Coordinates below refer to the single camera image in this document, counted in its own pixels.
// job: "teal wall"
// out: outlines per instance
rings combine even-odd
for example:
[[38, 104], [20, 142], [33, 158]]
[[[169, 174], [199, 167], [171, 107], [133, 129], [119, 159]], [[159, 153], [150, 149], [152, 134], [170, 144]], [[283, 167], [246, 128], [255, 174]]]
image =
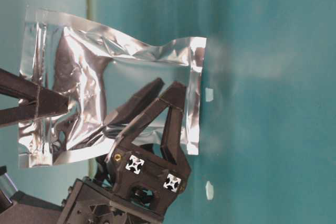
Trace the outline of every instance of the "teal wall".
[[209, 38], [214, 100], [166, 224], [336, 222], [336, 0], [90, 3], [92, 19], [150, 44]]
[[[86, 16], [86, 0], [0, 0], [0, 67], [18, 73], [24, 31], [25, 8], [49, 8]], [[0, 95], [0, 109], [17, 106], [17, 100]], [[0, 166], [22, 191], [60, 205], [75, 178], [88, 173], [81, 162], [50, 168], [18, 169], [17, 126], [0, 128]]]

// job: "screw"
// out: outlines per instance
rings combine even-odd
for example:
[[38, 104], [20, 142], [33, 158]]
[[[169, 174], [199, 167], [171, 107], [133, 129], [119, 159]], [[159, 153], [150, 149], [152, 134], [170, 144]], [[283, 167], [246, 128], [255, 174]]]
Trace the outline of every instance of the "screw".
[[114, 160], [119, 162], [121, 160], [121, 155], [119, 153], [115, 154]]

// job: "crinkled foil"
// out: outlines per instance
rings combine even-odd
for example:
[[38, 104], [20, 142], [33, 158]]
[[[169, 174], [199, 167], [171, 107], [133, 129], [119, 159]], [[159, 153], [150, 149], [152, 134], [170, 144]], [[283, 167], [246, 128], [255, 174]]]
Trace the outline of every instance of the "crinkled foil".
[[[156, 77], [187, 86], [181, 144], [198, 154], [201, 74], [206, 38], [150, 46], [120, 31], [73, 15], [27, 11], [20, 74], [69, 97], [68, 113], [19, 124], [20, 167], [50, 166], [108, 153], [104, 118]], [[137, 139], [160, 143], [165, 116]]]

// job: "heat-sealed edge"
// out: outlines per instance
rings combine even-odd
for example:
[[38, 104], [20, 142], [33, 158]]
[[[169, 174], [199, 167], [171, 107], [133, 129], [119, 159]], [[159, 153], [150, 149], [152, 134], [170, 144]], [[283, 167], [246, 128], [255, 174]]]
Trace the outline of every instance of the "heat-sealed edge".
[[[89, 107], [90, 110], [87, 110], [85, 106], [88, 100], [82, 99], [78, 94], [78, 90], [76, 93], [73, 91], [74, 89], [64, 90], [62, 87], [60, 80], [64, 81], [62, 78], [65, 72], [58, 70], [57, 64], [59, 61], [63, 62], [65, 54], [60, 54], [60, 49], [65, 51], [72, 50], [69, 53], [72, 56], [72, 60], [84, 59], [85, 66], [93, 65], [91, 58], [94, 61], [98, 61], [103, 57], [108, 59], [107, 62], [127, 59], [166, 63], [169, 66], [177, 65], [188, 68], [189, 78], [185, 106], [185, 127], [182, 128], [181, 144], [188, 154], [197, 155], [200, 139], [199, 107], [201, 99], [201, 74], [205, 46], [206, 38], [201, 37], [175, 39], [164, 46], [151, 46], [113, 28], [84, 18], [44, 9], [37, 11], [28, 9], [20, 74], [28, 80], [42, 84], [63, 95], [68, 95], [70, 101], [69, 115], [19, 124], [20, 167], [48, 166], [93, 158], [106, 154], [114, 142], [114, 140], [106, 138], [103, 134], [95, 135], [95, 143], [90, 146], [86, 142], [81, 142], [82, 140], [87, 141], [88, 135], [92, 138], [89, 130], [93, 132], [97, 131], [103, 125], [103, 118], [106, 115], [104, 86], [96, 85], [94, 86], [96, 88], [95, 93], [89, 91], [87, 94], [91, 96], [97, 95], [97, 92], [100, 90], [101, 98], [97, 101], [102, 102], [96, 102], [95, 106], [100, 106], [101, 108], [93, 109], [91, 106]], [[75, 68], [85, 69], [83, 62], [78, 63], [73, 61], [72, 63], [67, 63], [70, 66], [71, 74], [74, 73]], [[52, 64], [56, 65], [54, 70], [50, 66]], [[102, 75], [104, 71], [100, 68], [99, 70], [97, 68], [90, 70], [94, 70], [98, 75]], [[48, 81], [48, 78], [51, 79], [50, 75], [52, 78], [55, 78], [53, 85], [51, 85], [52, 82]], [[73, 81], [78, 86], [81, 85], [84, 77], [87, 78], [84, 75], [80, 76], [79, 79], [74, 79], [72, 75], [67, 78], [69, 82]], [[90, 79], [90, 81], [92, 83], [99, 82], [95, 77]], [[90, 127], [83, 126], [85, 124], [83, 120], [79, 123], [79, 118], [88, 118], [90, 113], [93, 117], [97, 115], [94, 118], [94, 123], [88, 124]], [[61, 148], [55, 149], [55, 143], [60, 142], [60, 138], [64, 137], [61, 136], [58, 127], [63, 125], [64, 120], [69, 120], [69, 118], [73, 118], [75, 115], [77, 116], [77, 121], [71, 126], [71, 130], [62, 131], [65, 133], [67, 143], [64, 146], [62, 144], [59, 145], [63, 146], [64, 149], [62, 151], [60, 151]], [[153, 126], [151, 127], [151, 131], [137, 138], [137, 142], [139, 144], [159, 143], [162, 130], [163, 125]]]

